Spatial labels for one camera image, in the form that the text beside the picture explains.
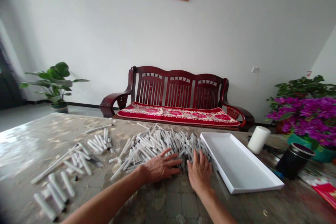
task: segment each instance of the wooden bench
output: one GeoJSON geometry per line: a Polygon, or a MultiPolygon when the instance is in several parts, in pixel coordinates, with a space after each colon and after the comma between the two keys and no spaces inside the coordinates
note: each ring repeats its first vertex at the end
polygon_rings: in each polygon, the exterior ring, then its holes
{"type": "Polygon", "coordinates": [[[237,119],[241,115],[242,122],[237,127],[214,128],[248,131],[254,125],[254,118],[247,110],[232,106],[227,101],[228,89],[228,79],[216,75],[194,75],[182,70],[165,71],[154,66],[133,66],[128,72],[127,89],[106,96],[100,104],[100,110],[104,117],[120,118],[115,115],[113,105],[117,101],[119,109],[125,109],[129,95],[132,103],[136,101],[154,107],[212,110],[225,106],[230,117],[237,119]]]}

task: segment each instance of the black baseboard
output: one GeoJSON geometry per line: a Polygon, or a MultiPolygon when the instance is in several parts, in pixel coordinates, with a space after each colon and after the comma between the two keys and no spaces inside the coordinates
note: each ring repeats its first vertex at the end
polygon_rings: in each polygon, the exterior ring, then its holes
{"type": "MultiPolygon", "coordinates": [[[[38,100],[38,101],[26,101],[27,104],[41,104],[41,103],[51,103],[49,100],[38,100]]],[[[86,104],[86,103],[73,103],[73,102],[68,102],[68,105],[71,106],[78,106],[78,107],[90,107],[94,109],[99,109],[99,105],[93,105],[93,104],[86,104]]],[[[119,110],[118,107],[113,107],[113,110],[119,110]]]]}
{"type": "Polygon", "coordinates": [[[276,125],[274,125],[274,124],[261,124],[261,123],[258,123],[258,122],[256,122],[255,125],[256,126],[262,126],[262,127],[265,127],[265,128],[275,128],[276,127],[276,125]]]}
{"type": "Polygon", "coordinates": [[[33,105],[36,105],[36,104],[41,104],[41,103],[51,103],[50,101],[48,100],[38,100],[38,101],[26,101],[25,103],[26,104],[33,104],[33,105]]]}

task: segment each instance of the marble table top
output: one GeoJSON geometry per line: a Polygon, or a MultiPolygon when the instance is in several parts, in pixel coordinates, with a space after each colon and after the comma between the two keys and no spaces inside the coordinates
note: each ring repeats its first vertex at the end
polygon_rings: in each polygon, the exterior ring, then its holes
{"type": "MultiPolygon", "coordinates": [[[[46,117],[0,133],[0,209],[1,216],[8,217],[9,223],[50,223],[33,199],[36,192],[45,188],[47,178],[36,185],[30,181],[44,171],[60,156],[65,154],[77,142],[86,144],[96,131],[84,132],[110,124],[108,118],[86,117],[70,114],[53,113],[46,117]]],[[[229,132],[244,145],[250,133],[223,131],[218,129],[196,128],[173,125],[174,131],[193,132],[199,136],[201,132],[229,132]]],[[[117,120],[110,128],[115,148],[124,147],[127,139],[143,132],[144,128],[134,121],[117,120]]],[[[281,135],[271,135],[267,144],[286,149],[286,140],[281,135]]],[[[97,155],[104,167],[98,169],[88,163],[92,176],[69,175],[76,195],[70,199],[66,213],[60,213],[52,201],[48,201],[58,213],[59,222],[66,219],[83,203],[110,186],[113,175],[113,164],[108,160],[114,158],[110,152],[97,155]]],[[[274,167],[274,156],[262,150],[257,157],[266,165],[274,167]]],[[[59,172],[65,170],[60,164],[53,171],[59,183],[63,185],[59,172]]],[[[336,169],[325,164],[320,169],[336,177],[336,169]]],[[[281,190],[255,192],[249,194],[230,195],[223,181],[217,180],[213,174],[211,184],[220,200],[232,213],[238,223],[336,223],[336,211],[310,186],[300,179],[283,180],[285,186],[281,190]]],[[[212,223],[200,199],[192,190],[188,177],[181,173],[172,179],[141,188],[120,210],[111,223],[212,223]]]]}

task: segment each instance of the doorway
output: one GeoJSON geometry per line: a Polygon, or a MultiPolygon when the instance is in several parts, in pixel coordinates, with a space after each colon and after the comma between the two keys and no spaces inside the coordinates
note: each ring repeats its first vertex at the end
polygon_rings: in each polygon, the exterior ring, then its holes
{"type": "Polygon", "coordinates": [[[0,110],[24,105],[18,83],[6,62],[5,50],[0,44],[0,110]]]}

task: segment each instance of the black container lid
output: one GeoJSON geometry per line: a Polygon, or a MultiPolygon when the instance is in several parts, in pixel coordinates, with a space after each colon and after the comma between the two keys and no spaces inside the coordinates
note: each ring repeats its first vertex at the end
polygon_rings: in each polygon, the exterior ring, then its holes
{"type": "Polygon", "coordinates": [[[295,153],[296,155],[303,157],[305,159],[310,159],[313,156],[315,156],[315,152],[311,149],[307,148],[306,146],[303,146],[298,143],[292,143],[289,147],[290,151],[295,153]]]}

